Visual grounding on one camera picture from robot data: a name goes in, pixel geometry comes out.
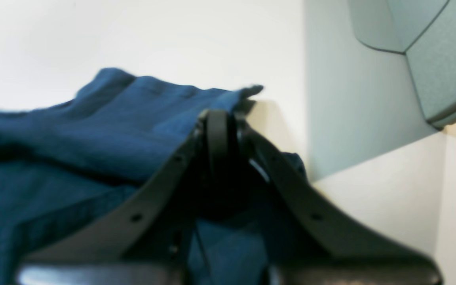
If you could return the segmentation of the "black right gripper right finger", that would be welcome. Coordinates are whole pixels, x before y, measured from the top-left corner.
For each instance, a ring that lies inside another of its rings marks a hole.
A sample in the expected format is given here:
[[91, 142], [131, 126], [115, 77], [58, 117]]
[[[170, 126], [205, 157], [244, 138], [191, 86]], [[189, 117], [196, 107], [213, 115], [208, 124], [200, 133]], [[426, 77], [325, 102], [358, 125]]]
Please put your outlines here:
[[267, 182], [277, 214], [270, 225], [296, 236], [271, 257], [270, 285], [441, 285], [429, 256], [351, 218], [329, 202], [270, 141], [234, 115], [239, 154]]

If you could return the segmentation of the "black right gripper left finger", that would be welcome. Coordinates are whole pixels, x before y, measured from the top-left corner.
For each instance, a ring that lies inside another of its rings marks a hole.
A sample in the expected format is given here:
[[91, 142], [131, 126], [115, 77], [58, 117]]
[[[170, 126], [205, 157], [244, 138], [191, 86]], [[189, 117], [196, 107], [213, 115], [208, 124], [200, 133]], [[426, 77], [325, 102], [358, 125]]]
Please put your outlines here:
[[18, 285], [188, 285], [188, 253], [202, 195], [228, 157], [228, 113], [205, 110], [192, 133], [129, 200], [26, 256]]

